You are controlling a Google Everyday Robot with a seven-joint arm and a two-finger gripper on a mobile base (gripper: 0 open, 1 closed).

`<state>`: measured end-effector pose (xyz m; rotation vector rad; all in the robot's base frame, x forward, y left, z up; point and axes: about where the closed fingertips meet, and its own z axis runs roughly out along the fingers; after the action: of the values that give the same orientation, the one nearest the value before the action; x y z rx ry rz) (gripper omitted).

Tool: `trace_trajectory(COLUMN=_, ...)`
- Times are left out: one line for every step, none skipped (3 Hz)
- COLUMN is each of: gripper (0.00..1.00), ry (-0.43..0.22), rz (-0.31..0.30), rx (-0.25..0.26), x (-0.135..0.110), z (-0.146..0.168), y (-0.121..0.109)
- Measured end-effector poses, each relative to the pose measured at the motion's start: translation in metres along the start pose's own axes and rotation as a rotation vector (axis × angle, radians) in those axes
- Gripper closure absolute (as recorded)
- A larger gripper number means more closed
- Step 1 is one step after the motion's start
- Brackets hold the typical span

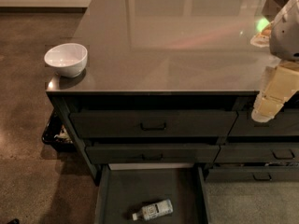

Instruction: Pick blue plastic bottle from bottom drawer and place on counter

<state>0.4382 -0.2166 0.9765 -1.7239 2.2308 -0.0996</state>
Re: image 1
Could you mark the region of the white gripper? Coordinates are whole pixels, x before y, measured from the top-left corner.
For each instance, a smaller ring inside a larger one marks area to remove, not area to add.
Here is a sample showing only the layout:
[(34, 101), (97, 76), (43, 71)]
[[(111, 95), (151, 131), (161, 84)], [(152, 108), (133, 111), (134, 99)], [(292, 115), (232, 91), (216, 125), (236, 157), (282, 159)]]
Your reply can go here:
[[(250, 44), (258, 48), (268, 47), (271, 31), (272, 23), (269, 23), (250, 40)], [(266, 86), (267, 99), (261, 95), (256, 97), (251, 118), (260, 123), (270, 121), (283, 107), (283, 104), (277, 101), (289, 101), (298, 91), (299, 62), (281, 61)]]

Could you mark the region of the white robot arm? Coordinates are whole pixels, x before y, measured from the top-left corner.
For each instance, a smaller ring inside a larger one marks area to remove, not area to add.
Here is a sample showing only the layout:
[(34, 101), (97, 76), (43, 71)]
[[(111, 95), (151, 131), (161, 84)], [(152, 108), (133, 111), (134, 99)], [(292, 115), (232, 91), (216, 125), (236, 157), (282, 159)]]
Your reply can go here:
[(280, 58), (276, 67), (265, 67), (251, 113), (253, 120), (265, 123), (299, 91), (299, 0), (289, 0), (250, 44), (268, 47)]

